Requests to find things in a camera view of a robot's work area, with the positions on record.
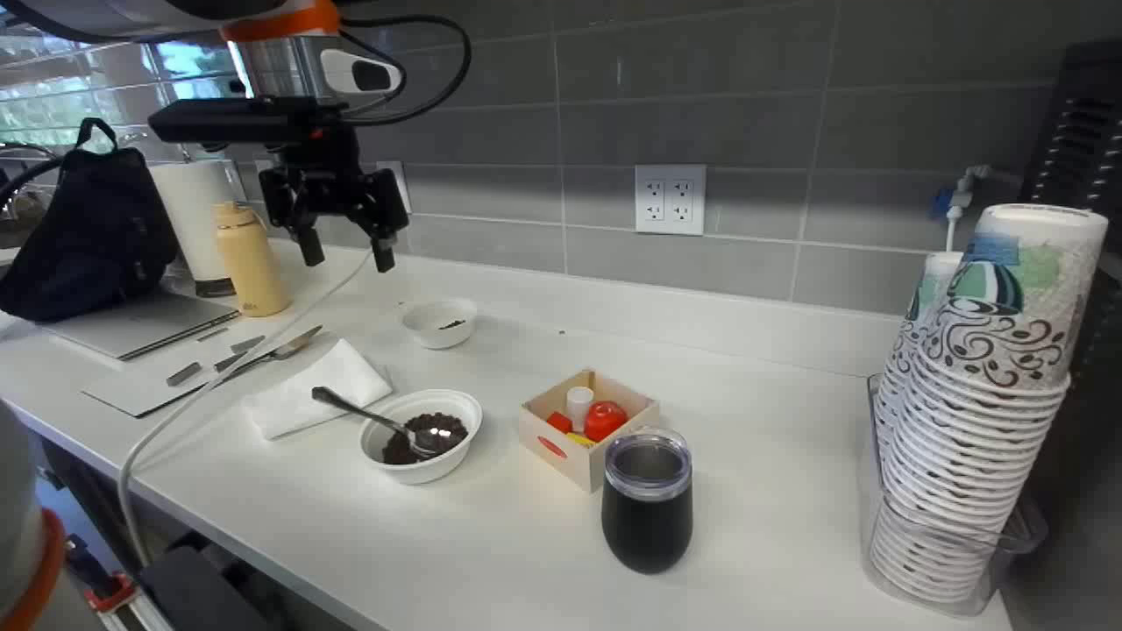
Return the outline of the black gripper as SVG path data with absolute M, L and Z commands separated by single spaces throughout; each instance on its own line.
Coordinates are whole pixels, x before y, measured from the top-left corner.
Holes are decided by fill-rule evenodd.
M 365 171 L 358 132 L 350 127 L 315 127 L 281 146 L 281 157 L 259 171 L 265 215 L 285 228 L 306 265 L 319 265 L 319 216 L 347 216 L 371 236 L 377 274 L 395 265 L 395 236 L 411 225 L 395 174 L 390 168 Z

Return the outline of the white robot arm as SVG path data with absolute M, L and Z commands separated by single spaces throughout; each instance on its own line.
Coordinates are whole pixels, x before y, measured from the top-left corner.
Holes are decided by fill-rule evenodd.
M 175 98 L 147 127 L 164 142 L 265 146 L 259 192 L 307 265 L 327 260 L 315 221 L 334 215 L 369 239 L 376 270 L 395 265 L 406 208 L 390 171 L 365 171 L 358 107 L 404 90 L 400 63 L 344 37 L 335 0 L 0 0 L 17 22 L 68 43 L 179 43 L 218 34 L 239 94 Z

